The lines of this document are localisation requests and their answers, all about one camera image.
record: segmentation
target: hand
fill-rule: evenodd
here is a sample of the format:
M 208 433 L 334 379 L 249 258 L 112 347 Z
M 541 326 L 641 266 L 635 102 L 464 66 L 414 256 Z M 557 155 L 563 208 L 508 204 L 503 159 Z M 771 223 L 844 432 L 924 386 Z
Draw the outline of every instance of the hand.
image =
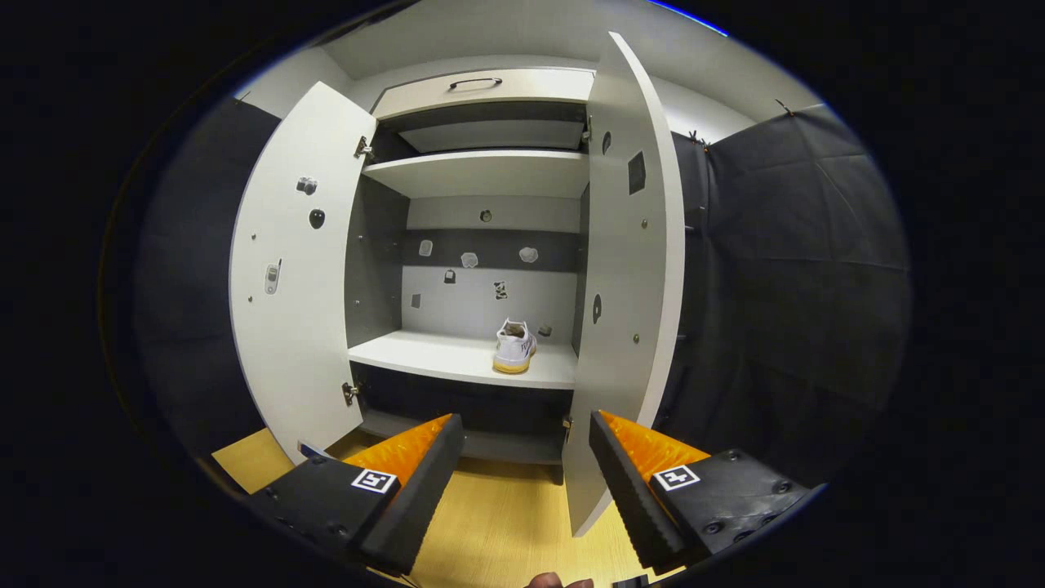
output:
M 554 571 L 547 571 L 533 577 L 533 580 L 530 581 L 530 584 L 526 588 L 562 588 L 562 581 L 559 580 L 559 574 Z M 595 588 L 595 583 L 591 582 L 590 578 L 587 580 L 578 580 L 566 586 L 566 588 Z

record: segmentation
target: cabinet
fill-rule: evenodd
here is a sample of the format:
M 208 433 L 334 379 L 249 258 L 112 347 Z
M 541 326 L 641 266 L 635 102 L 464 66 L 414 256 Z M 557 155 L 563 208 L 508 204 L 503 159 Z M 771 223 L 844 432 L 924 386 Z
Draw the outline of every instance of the cabinet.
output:
M 684 255 L 672 137 L 648 75 L 613 32 L 594 77 L 522 68 L 475 73 L 503 79 L 485 90 L 441 89 L 471 75 L 391 89 L 373 114 L 323 84 L 301 98 L 237 215 L 237 352 L 295 463 L 298 440 L 326 447 L 361 426 L 408 428 L 416 419 L 387 408 L 387 391 L 458 395 L 490 410 L 519 403 L 517 423 L 466 419 L 465 454 L 561 464 L 581 535 L 609 502 L 587 447 L 590 411 L 651 424 L 671 363 Z M 364 226 L 394 215 L 382 198 L 403 210 L 401 230 Z M 425 240 L 435 242 L 427 254 Z M 515 252 L 535 242 L 541 253 L 526 265 Z M 462 266 L 472 250 L 479 265 Z M 497 272 L 510 276 L 501 280 L 508 299 L 494 304 Z M 492 370 L 506 316 L 549 327 L 521 375 Z M 363 380 L 374 387 L 362 399 L 343 392 Z M 361 411 L 368 397 L 387 409 Z M 548 419 L 524 417 L 528 401 Z M 544 429 L 571 418 L 568 439 L 561 423 Z M 512 428 L 529 421 L 532 431 Z

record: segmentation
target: shoe sole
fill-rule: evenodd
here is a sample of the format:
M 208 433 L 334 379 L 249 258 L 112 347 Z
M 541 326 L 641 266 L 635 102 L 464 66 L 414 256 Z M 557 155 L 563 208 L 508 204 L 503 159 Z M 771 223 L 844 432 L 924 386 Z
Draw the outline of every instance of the shoe sole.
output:
M 526 363 L 522 366 L 505 366 L 503 363 L 497 363 L 497 360 L 493 360 L 493 369 L 504 374 L 522 374 L 527 370 L 530 370 L 530 358 L 532 358 L 535 353 L 537 353 L 536 346 L 530 350 L 530 356 L 526 358 Z

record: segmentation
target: wooden floor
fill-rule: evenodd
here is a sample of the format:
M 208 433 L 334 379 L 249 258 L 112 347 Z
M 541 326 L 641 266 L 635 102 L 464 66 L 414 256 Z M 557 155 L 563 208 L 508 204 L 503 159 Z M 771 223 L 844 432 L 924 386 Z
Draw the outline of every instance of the wooden floor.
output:
M 344 460 L 380 440 L 353 432 L 328 451 Z M 294 466 L 268 429 L 214 452 L 245 491 L 254 493 Z M 411 579 L 422 588 L 521 588 L 555 571 L 564 584 L 596 588 L 649 574 L 638 564 L 616 504 L 584 537 L 570 534 L 565 487 L 542 466 L 462 457 L 432 518 Z

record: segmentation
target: shelf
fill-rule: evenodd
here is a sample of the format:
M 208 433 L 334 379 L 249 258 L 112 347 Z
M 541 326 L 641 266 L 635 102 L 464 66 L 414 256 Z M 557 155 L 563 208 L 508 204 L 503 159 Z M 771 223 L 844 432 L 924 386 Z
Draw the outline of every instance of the shelf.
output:
M 570 346 L 542 345 L 522 374 L 493 370 L 496 339 L 471 339 L 431 333 L 396 331 L 348 350 L 350 361 L 397 372 L 521 389 L 572 391 L 577 355 Z
M 368 409 L 359 429 L 379 438 L 391 438 L 416 427 L 421 421 L 397 417 L 379 410 Z M 464 450 L 461 455 L 493 462 L 516 464 L 562 464 L 561 453 L 555 440 L 535 436 L 487 433 L 483 431 L 464 432 Z
M 535 195 L 579 198 L 587 156 L 541 149 L 486 149 L 411 157 L 363 168 L 407 197 Z

